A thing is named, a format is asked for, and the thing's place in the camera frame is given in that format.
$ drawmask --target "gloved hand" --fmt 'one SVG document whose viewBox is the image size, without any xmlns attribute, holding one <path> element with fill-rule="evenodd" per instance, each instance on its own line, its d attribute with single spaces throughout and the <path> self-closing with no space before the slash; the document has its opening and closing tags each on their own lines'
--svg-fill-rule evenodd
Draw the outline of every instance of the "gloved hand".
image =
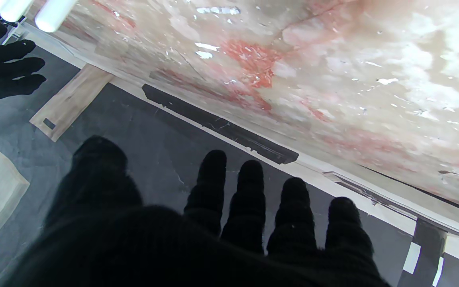
<svg viewBox="0 0 459 287">
<path fill-rule="evenodd" d="M 6 32 L 6 27 L 0 23 L 0 39 Z M 18 94 L 31 94 L 45 82 L 44 76 L 32 75 L 45 65 L 44 60 L 40 58 L 18 60 L 33 51 L 35 47 L 36 44 L 30 40 L 0 45 L 0 99 Z"/>
</svg>

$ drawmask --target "red stain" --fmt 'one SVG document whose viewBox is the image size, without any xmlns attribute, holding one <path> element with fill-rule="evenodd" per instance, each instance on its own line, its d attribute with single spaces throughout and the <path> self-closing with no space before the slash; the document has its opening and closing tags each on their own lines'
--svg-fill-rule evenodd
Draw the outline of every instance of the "red stain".
<svg viewBox="0 0 459 287">
<path fill-rule="evenodd" d="M 277 51 L 235 39 L 222 44 L 221 50 L 244 69 L 244 83 L 254 88 L 272 87 L 272 67 L 282 58 Z"/>
<path fill-rule="evenodd" d="M 407 152 L 407 147 L 381 134 L 351 129 L 342 134 L 341 137 L 322 136 L 322 140 L 337 152 L 342 149 L 353 153 L 355 160 L 360 164 L 378 166 L 388 171 L 399 169 L 412 171 L 401 164 L 403 160 L 414 161 Z M 397 158 L 397 161 L 384 161 L 384 153 L 392 154 L 391 158 Z"/>
<path fill-rule="evenodd" d="M 331 122 L 331 120 L 329 120 L 329 118 L 327 118 L 327 116 L 324 115 L 324 113 L 318 111 L 317 109 L 313 109 L 311 105 L 309 105 L 307 100 L 301 100 L 300 103 L 304 105 L 304 107 L 308 108 L 311 114 L 313 114 L 313 116 L 315 116 L 317 119 L 321 120 L 322 122 Z"/>
</svg>

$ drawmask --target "dark floor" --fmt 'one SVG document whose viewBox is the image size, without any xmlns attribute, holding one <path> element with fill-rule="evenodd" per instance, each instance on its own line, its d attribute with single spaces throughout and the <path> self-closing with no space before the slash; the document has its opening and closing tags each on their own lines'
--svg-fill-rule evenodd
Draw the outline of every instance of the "dark floor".
<svg viewBox="0 0 459 287">
<path fill-rule="evenodd" d="M 7 223 L 0 230 L 0 279 L 40 233 L 55 187 L 66 174 L 75 149 L 89 136 L 98 134 L 116 142 L 129 158 L 129 169 L 147 204 L 162 204 L 181 211 L 195 181 L 204 155 L 222 149 L 228 155 L 226 221 L 230 196 L 235 192 L 240 165 L 252 157 L 210 134 L 107 85 L 94 102 L 54 143 L 29 119 L 78 72 L 76 67 L 37 48 L 41 70 L 49 80 L 31 96 L 0 100 L 0 151 L 31 185 Z M 267 224 L 264 241 L 273 229 L 279 206 L 280 187 L 288 178 L 264 164 L 267 195 Z M 308 187 L 315 213 L 317 242 L 323 245 L 328 204 L 332 196 Z M 399 229 L 361 213 L 364 228 L 375 244 L 375 260 L 381 274 L 396 286 L 412 237 Z"/>
</svg>

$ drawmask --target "black strip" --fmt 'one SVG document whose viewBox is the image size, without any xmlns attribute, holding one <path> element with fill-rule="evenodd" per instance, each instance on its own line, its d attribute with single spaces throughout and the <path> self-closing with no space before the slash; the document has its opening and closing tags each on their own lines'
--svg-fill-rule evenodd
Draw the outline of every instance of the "black strip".
<svg viewBox="0 0 459 287">
<path fill-rule="evenodd" d="M 417 220 L 412 242 L 421 247 L 421 253 L 414 274 L 403 271 L 398 287 L 431 287 L 439 267 L 439 258 L 444 251 L 446 236 L 446 232 L 431 223 Z"/>
<path fill-rule="evenodd" d="M 364 168 L 369 169 L 370 171 L 374 171 L 373 169 L 370 169 L 369 167 L 364 167 Z M 397 180 L 396 178 L 392 178 L 392 177 L 387 176 L 387 175 L 385 175 L 385 174 L 383 174 L 383 173 L 379 173 L 378 171 L 374 171 L 374 172 L 376 172 L 377 174 L 383 175 L 383 176 L 385 176 L 386 178 L 390 178 L 390 179 L 395 180 L 395 181 L 397 181 L 397 182 L 401 182 L 401 183 L 403 183 L 403 184 L 405 184 L 405 185 L 408 185 L 409 187 L 413 187 L 414 189 L 417 189 L 418 191 L 422 192 L 423 194 L 427 194 L 427 195 L 429 195 L 429 196 L 431 196 L 431 197 L 434 197 L 434 198 L 436 198 L 436 199 L 438 199 L 438 200 L 442 200 L 443 202 L 445 202 L 445 203 L 447 203 L 447 204 L 450 204 L 450 205 L 452 205 L 452 206 L 454 206 L 454 207 L 459 208 L 459 204 L 457 204 L 457 203 L 455 203 L 455 202 L 452 202 L 451 200 L 448 200 L 448 199 L 446 199 L 446 198 L 440 197 L 440 196 L 438 196 L 438 195 L 434 195 L 434 194 L 432 194 L 432 193 L 430 193 L 430 192 L 428 192 L 428 191 L 425 191 L 425 190 L 423 190 L 423 189 L 420 189 L 419 187 L 414 187 L 412 184 L 408 184 L 408 183 L 406 183 L 406 182 L 402 182 L 401 180 Z"/>
<path fill-rule="evenodd" d="M 150 85 L 144 85 L 143 91 L 145 92 L 148 100 L 163 105 L 171 111 L 181 114 L 182 116 L 185 116 L 186 118 L 189 118 L 190 120 L 193 120 L 198 124 L 209 128 L 226 138 L 229 138 L 230 140 L 238 142 L 244 147 L 250 147 L 258 154 L 272 160 L 275 163 L 287 164 L 294 162 L 298 158 L 298 153 L 296 152 L 277 145 L 270 140 L 261 138 L 260 136 L 257 136 L 256 134 L 237 126 L 232 122 L 219 118 L 218 116 L 197 108 Z"/>
</svg>

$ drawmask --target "black knit glove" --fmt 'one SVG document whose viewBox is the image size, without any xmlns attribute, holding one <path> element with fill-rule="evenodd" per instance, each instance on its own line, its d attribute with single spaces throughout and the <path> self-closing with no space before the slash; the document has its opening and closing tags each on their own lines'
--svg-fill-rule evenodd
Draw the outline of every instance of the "black knit glove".
<svg viewBox="0 0 459 287">
<path fill-rule="evenodd" d="M 7 33 L 6 27 L 0 23 L 0 39 Z M 22 40 L 8 45 L 0 45 L 0 99 L 18 94 L 31 94 L 46 78 L 32 73 L 40 70 L 44 60 L 40 58 L 23 58 L 35 49 L 36 44 L 30 40 Z"/>
</svg>

